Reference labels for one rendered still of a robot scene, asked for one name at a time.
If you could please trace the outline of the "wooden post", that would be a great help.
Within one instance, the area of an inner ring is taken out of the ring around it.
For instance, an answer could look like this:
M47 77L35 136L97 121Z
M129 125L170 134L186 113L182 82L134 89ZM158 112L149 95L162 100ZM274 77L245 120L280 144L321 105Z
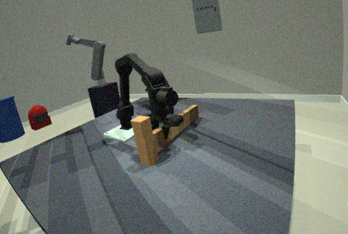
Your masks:
M138 147L140 161L144 165L152 166L158 159L157 148L151 128L150 117L139 116L131 121L135 143Z

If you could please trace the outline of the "light wooden board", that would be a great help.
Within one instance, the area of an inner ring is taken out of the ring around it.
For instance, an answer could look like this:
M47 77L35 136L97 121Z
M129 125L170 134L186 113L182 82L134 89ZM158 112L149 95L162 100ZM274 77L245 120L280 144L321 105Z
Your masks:
M188 125L190 125L193 121L195 121L199 117L198 105L193 105L178 115L183 116L183 123L179 125L178 127L170 127L167 139L164 137L161 126L153 130L154 143L157 148L157 151L160 148L162 148L169 140L171 140L172 138L176 137L179 133L181 133Z

